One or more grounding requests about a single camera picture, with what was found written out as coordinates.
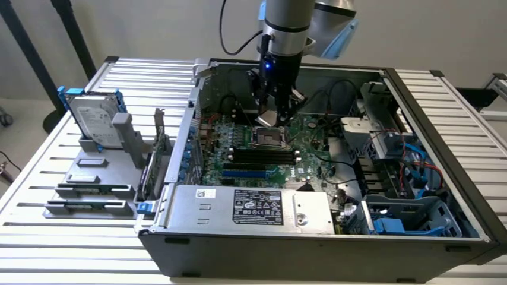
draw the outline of metal grating table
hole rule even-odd
[[[180,107],[193,87],[192,67],[193,62],[120,58],[116,63],[102,65],[86,89],[121,89],[134,129],[144,138],[154,135],[154,108],[165,108],[166,132],[174,138]],[[507,160],[487,126],[480,125],[481,118],[475,117],[476,113],[469,115],[467,103],[444,79],[432,77],[428,72],[399,73],[489,205],[507,223],[503,217],[507,175],[501,175],[507,172]],[[133,233],[133,220],[42,217],[44,203],[54,194],[53,186],[64,178],[78,153],[78,136],[66,113],[0,199],[0,284],[252,283],[162,276]],[[485,155],[480,159],[472,153]],[[493,185],[484,183],[483,175],[487,181],[493,179]],[[501,256],[481,267],[456,267],[428,284],[505,283],[507,256]]]

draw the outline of power supply label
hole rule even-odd
[[[235,190],[232,221],[236,224],[283,226],[281,192]]]

